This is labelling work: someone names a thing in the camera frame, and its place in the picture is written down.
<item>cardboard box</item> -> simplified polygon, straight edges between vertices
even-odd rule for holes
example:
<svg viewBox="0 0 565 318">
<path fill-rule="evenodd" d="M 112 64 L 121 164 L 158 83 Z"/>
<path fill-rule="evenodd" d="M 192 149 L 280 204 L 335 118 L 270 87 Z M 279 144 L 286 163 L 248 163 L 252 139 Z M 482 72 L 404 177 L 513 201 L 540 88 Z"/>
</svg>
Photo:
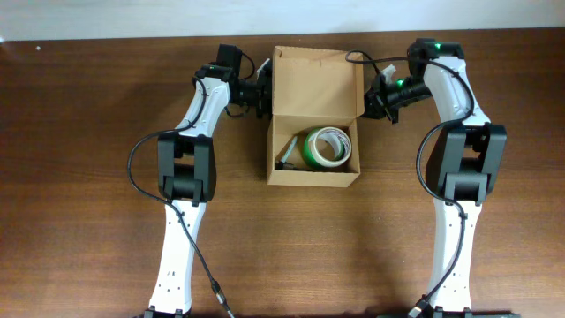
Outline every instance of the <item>cardboard box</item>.
<svg viewBox="0 0 565 318">
<path fill-rule="evenodd" d="M 363 66 L 345 61 L 330 49 L 275 47 L 273 120 L 267 137 L 267 183 L 283 186 L 349 186 L 361 173 L 356 118 L 363 114 Z M 327 171 L 275 170 L 295 135 L 299 138 L 288 163 L 307 169 L 302 159 L 305 136 L 316 127 L 333 126 L 351 139 L 351 156 Z"/>
</svg>

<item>wood grain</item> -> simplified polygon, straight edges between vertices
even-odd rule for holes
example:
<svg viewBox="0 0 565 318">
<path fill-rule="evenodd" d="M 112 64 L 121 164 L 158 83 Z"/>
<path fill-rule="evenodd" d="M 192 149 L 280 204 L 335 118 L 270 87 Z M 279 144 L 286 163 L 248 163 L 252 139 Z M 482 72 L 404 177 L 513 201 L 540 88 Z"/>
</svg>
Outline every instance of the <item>wood grain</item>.
<svg viewBox="0 0 565 318">
<path fill-rule="evenodd" d="M 125 160 L 138 138 L 177 124 L 192 99 L 191 76 L 215 58 L 218 43 L 259 63 L 275 45 L 401 56 L 422 36 L 462 43 L 479 103 L 508 130 L 474 242 L 473 307 L 559 315 L 565 29 L 3 43 L 0 315 L 132 317 L 147 306 L 163 207 L 133 191 Z M 414 157 L 436 114 L 428 100 L 401 110 L 398 125 L 360 119 L 361 176 L 346 189 L 267 186 L 267 120 L 222 116 L 216 196 L 199 243 L 234 311 L 360 314 L 412 305 L 426 290 L 434 234 Z M 134 169 L 156 191 L 154 143 Z M 193 312 L 220 314 L 198 263 L 193 273 Z"/>
</svg>

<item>black joint housing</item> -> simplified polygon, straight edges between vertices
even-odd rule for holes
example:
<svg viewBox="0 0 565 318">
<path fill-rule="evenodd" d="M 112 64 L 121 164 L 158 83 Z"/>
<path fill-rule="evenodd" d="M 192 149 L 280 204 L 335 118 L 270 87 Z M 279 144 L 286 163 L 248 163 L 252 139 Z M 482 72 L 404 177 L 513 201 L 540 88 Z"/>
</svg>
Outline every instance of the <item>black joint housing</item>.
<svg viewBox="0 0 565 318">
<path fill-rule="evenodd" d="M 431 96 L 421 77 L 409 76 L 387 84 L 384 75 L 379 74 L 365 93 L 363 117 L 372 119 L 387 117 L 392 124 L 396 124 L 399 119 L 399 109 Z"/>
<path fill-rule="evenodd" d="M 435 39 L 418 38 L 408 48 L 408 58 L 431 60 L 438 57 L 457 57 L 465 59 L 459 43 L 437 42 Z M 409 61 L 410 74 L 424 76 L 427 64 Z"/>
<path fill-rule="evenodd" d="M 214 198 L 216 172 L 212 138 L 164 133 L 157 141 L 157 155 L 159 192 L 164 198 L 189 198 L 193 206 Z M 184 156 L 193 157 L 194 164 L 175 163 L 175 159 Z"/>
<path fill-rule="evenodd" d="M 199 78 L 214 77 L 230 84 L 230 103 L 254 106 L 257 118 L 272 116 L 273 63 L 258 71 L 257 81 L 239 79 L 243 52 L 235 45 L 220 44 L 215 62 L 196 72 Z"/>
<path fill-rule="evenodd" d="M 482 203 L 494 189 L 507 134 L 503 125 L 445 127 L 426 166 L 426 184 L 451 200 Z M 475 157 L 465 157 L 470 148 Z"/>
</svg>

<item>robotic arm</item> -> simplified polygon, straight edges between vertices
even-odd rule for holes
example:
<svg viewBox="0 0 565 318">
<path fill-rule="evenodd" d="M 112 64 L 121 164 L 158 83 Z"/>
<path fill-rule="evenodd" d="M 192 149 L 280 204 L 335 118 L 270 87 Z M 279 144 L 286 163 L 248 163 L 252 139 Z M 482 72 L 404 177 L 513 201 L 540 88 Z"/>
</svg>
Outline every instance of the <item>robotic arm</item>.
<svg viewBox="0 0 565 318">
<path fill-rule="evenodd" d="M 471 250 L 478 215 L 486 196 L 493 190 L 506 143 L 506 130 L 492 125 L 472 93 L 465 72 L 463 50 L 457 43 L 439 43 L 434 39 L 418 39 L 408 49 L 411 75 L 390 82 L 377 76 L 365 94 L 364 117 L 388 117 L 398 122 L 398 110 L 413 102 L 433 96 L 442 123 L 441 130 L 426 166 L 426 184 L 439 198 L 456 201 L 460 211 L 444 200 L 433 199 L 436 212 L 436 233 L 432 277 L 425 295 L 409 312 L 409 317 L 473 317 L 469 276 Z M 433 61 L 458 73 L 457 79 Z M 469 93 L 464 90 L 464 81 Z M 467 157 L 465 148 L 477 156 Z M 489 317 L 519 317 L 494 314 Z"/>
<path fill-rule="evenodd" d="M 196 240 L 207 203 L 214 197 L 216 174 L 212 136 L 222 111 L 229 103 L 236 103 L 255 106 L 257 117 L 271 113 L 270 61 L 259 68 L 257 82 L 252 83 L 238 78 L 242 56 L 237 47 L 220 45 L 216 61 L 203 65 L 195 74 L 196 94 L 184 119 L 175 131 L 159 135 L 159 191 L 178 211 L 165 206 L 161 265 L 145 318 L 180 318 L 191 309 L 192 264 L 194 253 L 200 251 L 195 251 L 195 245 L 187 240 L 187 236 Z M 193 164 L 175 162 L 183 157 L 192 157 Z M 203 264 L 218 300 L 225 305 L 219 284 Z"/>
</svg>

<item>masking tape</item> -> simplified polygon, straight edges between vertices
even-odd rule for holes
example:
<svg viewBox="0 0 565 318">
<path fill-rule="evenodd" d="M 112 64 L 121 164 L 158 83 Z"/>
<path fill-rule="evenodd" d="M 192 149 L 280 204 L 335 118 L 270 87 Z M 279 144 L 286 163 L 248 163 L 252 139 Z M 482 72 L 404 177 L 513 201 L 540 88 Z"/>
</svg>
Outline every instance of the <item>masking tape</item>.
<svg viewBox="0 0 565 318">
<path fill-rule="evenodd" d="M 334 159 L 320 154 L 316 140 L 326 141 L 334 149 Z M 334 127 L 315 128 L 306 137 L 302 156 L 306 164 L 314 169 L 334 168 L 342 165 L 351 156 L 351 140 L 347 133 Z"/>
</svg>

